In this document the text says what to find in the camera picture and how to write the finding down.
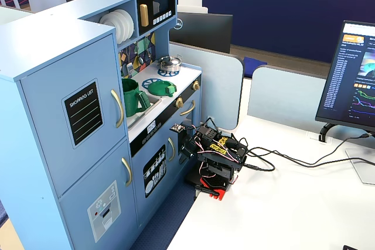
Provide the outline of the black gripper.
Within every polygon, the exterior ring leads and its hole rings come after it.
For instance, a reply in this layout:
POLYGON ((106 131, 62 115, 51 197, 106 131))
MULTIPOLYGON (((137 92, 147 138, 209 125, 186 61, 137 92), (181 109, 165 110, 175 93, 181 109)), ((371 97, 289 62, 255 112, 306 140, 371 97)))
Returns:
POLYGON ((200 152, 202 150, 203 149, 199 145, 199 141, 195 135, 186 135, 183 138, 183 143, 179 148, 179 164, 182 165, 184 163, 185 156, 190 159, 194 152, 200 152))

